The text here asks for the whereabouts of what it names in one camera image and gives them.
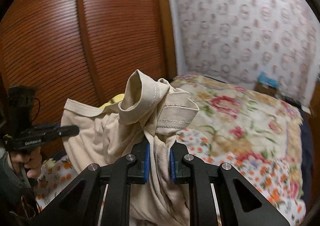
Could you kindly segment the person's left hand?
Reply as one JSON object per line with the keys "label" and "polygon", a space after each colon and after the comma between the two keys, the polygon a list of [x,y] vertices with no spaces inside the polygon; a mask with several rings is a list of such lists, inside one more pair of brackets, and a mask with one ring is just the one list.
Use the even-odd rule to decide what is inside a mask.
{"label": "person's left hand", "polygon": [[8,163],[12,171],[16,175],[21,174],[20,165],[22,164],[25,169],[27,169],[28,178],[39,178],[41,174],[42,167],[42,156],[41,156],[41,147],[35,148],[30,154],[22,154],[16,151],[10,152],[8,154]]}

